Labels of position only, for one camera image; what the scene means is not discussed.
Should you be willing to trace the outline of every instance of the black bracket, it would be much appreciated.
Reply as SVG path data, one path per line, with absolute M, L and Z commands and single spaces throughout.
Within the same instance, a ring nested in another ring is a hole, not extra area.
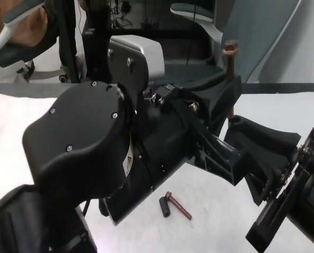
M 291 163 L 297 164 L 297 162 L 299 164 L 293 179 L 281 195 L 268 201 L 246 235 L 246 239 L 258 252 L 264 252 L 267 249 L 314 172 L 314 129 L 310 132 L 304 145 L 293 156 Z
M 174 101 L 172 105 L 179 114 L 186 117 L 193 139 L 197 141 L 194 165 L 237 185 L 247 173 L 247 167 L 243 164 L 247 154 L 212 135 L 182 101 Z

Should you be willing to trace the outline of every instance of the black nut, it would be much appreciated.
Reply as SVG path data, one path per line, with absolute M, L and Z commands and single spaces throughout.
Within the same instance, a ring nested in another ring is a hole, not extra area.
M 161 211 L 163 212 L 164 217 L 165 218 L 168 217 L 171 214 L 171 211 L 168 207 L 168 203 L 167 203 L 167 200 L 165 199 L 165 197 L 161 197 L 159 199 L 159 204 L 160 204 Z

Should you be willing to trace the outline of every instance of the gray wall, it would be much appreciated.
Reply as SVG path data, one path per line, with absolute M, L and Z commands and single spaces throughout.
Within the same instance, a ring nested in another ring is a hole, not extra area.
M 314 0 L 302 0 L 260 82 L 314 82 Z

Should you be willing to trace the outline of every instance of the white fabric surface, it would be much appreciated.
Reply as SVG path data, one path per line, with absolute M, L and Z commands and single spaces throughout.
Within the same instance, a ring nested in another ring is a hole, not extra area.
M 0 198 L 19 184 L 32 183 L 22 134 L 53 102 L 0 95 Z M 235 113 L 277 130 L 297 132 L 303 142 L 314 127 L 314 93 L 243 95 Z M 172 205 L 170 217 L 163 217 L 158 200 L 166 191 L 173 192 L 192 221 Z M 233 187 L 186 164 L 118 226 L 99 213 L 96 200 L 87 222 L 98 252 L 256 252 L 245 235 L 262 207 L 252 202 L 244 180 Z M 314 252 L 314 245 L 285 220 L 267 252 Z

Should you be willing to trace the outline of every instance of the black cylinder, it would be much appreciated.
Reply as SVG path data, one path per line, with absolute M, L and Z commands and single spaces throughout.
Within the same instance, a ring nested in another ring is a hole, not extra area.
M 101 213 L 118 224 L 188 160 L 191 140 L 187 123 L 176 111 L 164 111 L 154 133 L 135 147 L 133 165 L 123 187 L 100 200 Z
M 314 243 L 314 174 L 309 178 L 301 197 L 288 218 Z
M 165 197 L 161 197 L 159 199 L 159 204 L 160 204 L 161 211 L 163 212 L 163 216 L 165 218 L 167 218 L 171 214 L 171 211 L 169 209 L 169 206 L 168 206 L 166 198 Z

